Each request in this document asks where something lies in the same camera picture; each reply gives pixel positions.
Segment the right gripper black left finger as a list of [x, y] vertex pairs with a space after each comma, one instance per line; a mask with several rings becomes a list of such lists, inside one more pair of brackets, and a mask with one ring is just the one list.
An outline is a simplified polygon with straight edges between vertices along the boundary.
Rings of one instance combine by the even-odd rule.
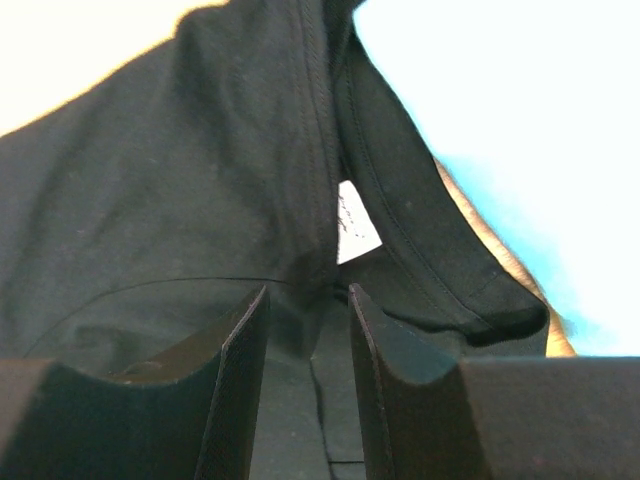
[[270, 298], [109, 376], [52, 359], [1, 364], [5, 479], [245, 479]]

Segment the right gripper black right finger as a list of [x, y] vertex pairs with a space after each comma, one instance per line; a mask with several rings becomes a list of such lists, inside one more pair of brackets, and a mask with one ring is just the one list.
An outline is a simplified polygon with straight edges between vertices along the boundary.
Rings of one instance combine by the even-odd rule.
[[370, 479], [635, 479], [635, 357], [456, 357], [350, 289]]

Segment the black t shirt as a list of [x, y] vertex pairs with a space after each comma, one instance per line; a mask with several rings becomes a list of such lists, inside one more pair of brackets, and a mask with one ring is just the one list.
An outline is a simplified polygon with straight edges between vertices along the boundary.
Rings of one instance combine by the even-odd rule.
[[1, 141], [1, 355], [112, 373], [271, 296], [254, 479], [365, 475], [348, 290], [454, 355], [543, 356], [357, 39], [352, 1], [232, 1]]

